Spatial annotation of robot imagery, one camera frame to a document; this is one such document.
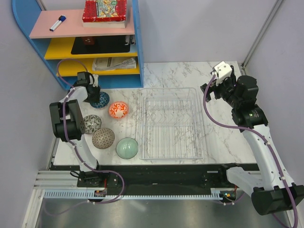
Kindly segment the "blue triangle pattern bowl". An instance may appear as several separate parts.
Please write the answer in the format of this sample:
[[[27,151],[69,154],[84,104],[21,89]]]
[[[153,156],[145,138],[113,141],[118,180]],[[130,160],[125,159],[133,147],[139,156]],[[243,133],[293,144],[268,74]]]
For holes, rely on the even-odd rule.
[[[93,108],[100,109],[106,107],[110,102],[110,96],[106,92],[100,92],[100,97],[98,102],[91,102],[90,105]]]

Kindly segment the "orange floral bowl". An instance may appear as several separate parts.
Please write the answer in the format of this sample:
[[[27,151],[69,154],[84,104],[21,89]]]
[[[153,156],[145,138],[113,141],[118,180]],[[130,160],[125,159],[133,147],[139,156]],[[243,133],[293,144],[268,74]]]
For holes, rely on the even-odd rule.
[[[122,119],[129,113],[129,106],[126,102],[113,102],[108,109],[109,115],[114,119]]]

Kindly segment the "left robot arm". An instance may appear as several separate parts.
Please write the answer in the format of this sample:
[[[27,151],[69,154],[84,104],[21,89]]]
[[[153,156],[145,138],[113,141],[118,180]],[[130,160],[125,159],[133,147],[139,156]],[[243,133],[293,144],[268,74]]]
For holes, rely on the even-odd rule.
[[[77,81],[67,95],[58,102],[49,105],[53,133],[65,142],[74,153],[82,172],[90,172],[88,182],[99,187],[104,175],[96,171],[97,159],[92,155],[85,140],[85,123],[79,104],[96,103],[100,100],[98,76],[89,72],[77,73]]]

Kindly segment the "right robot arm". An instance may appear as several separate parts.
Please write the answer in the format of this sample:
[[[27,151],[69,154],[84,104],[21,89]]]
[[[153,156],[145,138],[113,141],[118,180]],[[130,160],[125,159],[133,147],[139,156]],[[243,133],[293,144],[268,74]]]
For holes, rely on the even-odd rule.
[[[242,189],[251,197],[252,204],[260,215],[293,210],[297,217],[296,207],[304,198],[304,187],[295,184],[273,145],[268,120],[256,104],[256,79],[251,76],[218,78],[214,75],[209,83],[200,88],[203,92],[203,108],[208,118],[221,127],[240,130],[260,171],[260,178],[256,178],[240,165],[229,164],[218,174],[218,183],[223,187],[234,184]],[[219,123],[209,114],[206,103],[211,100],[211,93],[215,99],[223,99],[231,106],[234,125]]]

